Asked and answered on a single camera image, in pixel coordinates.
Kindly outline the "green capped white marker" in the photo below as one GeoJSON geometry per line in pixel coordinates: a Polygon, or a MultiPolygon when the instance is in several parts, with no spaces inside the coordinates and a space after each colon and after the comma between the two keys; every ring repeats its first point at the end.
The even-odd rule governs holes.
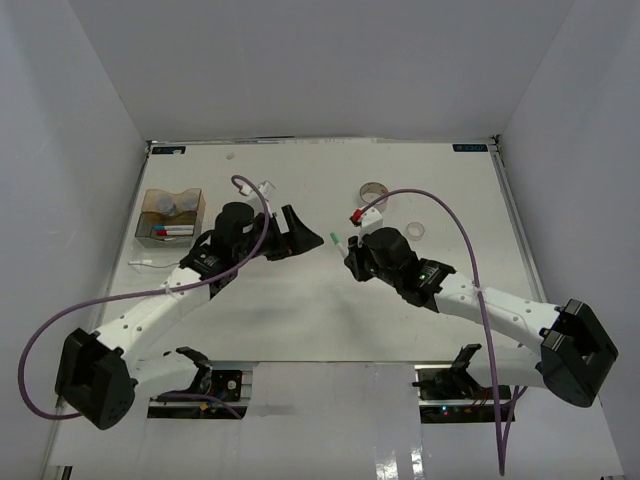
{"type": "Polygon", "coordinates": [[[348,256],[348,249],[341,242],[341,240],[339,239],[337,234],[335,232],[331,232],[330,233],[330,238],[331,238],[334,246],[338,249],[341,257],[342,258],[346,258],[348,256]]]}

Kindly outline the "clear jar of paper clips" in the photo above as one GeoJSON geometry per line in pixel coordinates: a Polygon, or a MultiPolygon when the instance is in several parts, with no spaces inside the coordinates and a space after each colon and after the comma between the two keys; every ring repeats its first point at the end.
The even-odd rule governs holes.
{"type": "Polygon", "coordinates": [[[196,211],[199,201],[199,195],[185,195],[180,199],[180,209],[183,211],[196,211]]]}

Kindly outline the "red capped white marker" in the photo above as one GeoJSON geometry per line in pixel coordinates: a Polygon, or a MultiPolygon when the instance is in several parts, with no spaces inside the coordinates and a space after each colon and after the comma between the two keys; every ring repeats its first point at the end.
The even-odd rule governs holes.
{"type": "Polygon", "coordinates": [[[169,229],[156,230],[155,235],[158,237],[190,237],[193,236],[193,229],[169,229]]]}

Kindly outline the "blue capped white marker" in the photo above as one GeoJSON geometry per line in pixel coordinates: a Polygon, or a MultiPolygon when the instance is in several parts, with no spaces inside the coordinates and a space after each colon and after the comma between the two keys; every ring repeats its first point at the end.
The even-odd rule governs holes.
{"type": "Polygon", "coordinates": [[[193,231],[194,225],[157,225],[152,228],[153,231],[193,231]]]}

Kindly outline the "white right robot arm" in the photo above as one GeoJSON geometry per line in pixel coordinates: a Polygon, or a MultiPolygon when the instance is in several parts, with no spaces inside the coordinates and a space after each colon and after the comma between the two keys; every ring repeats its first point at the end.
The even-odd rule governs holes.
{"type": "Polygon", "coordinates": [[[383,227],[347,244],[345,266],[359,282],[376,278],[408,304],[487,326],[517,343],[496,355],[494,369],[512,385],[545,388],[588,408],[618,358],[593,309],[571,299],[558,306],[493,288],[478,289],[445,263],[417,256],[395,228],[383,227]]]}

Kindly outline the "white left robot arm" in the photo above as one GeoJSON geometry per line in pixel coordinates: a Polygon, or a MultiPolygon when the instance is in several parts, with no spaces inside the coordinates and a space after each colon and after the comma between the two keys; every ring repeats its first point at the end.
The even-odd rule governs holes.
{"type": "Polygon", "coordinates": [[[286,232],[270,213],[257,213],[242,202],[225,204],[213,229],[195,240],[158,294],[91,333],[78,328],[67,336],[56,393],[98,429],[116,425],[134,402],[141,382],[134,368],[142,354],[231,283],[239,264],[260,256],[279,261],[323,245],[292,206],[284,206],[282,214],[286,232]]]}

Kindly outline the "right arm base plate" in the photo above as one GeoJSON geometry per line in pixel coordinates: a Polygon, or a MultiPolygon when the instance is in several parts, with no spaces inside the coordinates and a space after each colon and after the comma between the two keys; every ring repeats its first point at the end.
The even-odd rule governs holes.
{"type": "Polygon", "coordinates": [[[466,371],[419,365],[412,385],[423,425],[494,422],[491,388],[481,386],[466,371]]]}

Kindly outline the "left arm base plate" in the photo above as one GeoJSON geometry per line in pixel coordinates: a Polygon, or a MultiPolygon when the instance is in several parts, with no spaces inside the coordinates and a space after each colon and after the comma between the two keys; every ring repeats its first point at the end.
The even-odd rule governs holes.
{"type": "Polygon", "coordinates": [[[154,398],[148,407],[151,419],[241,420],[251,397],[252,374],[243,370],[213,369],[198,384],[179,396],[154,398]]]}

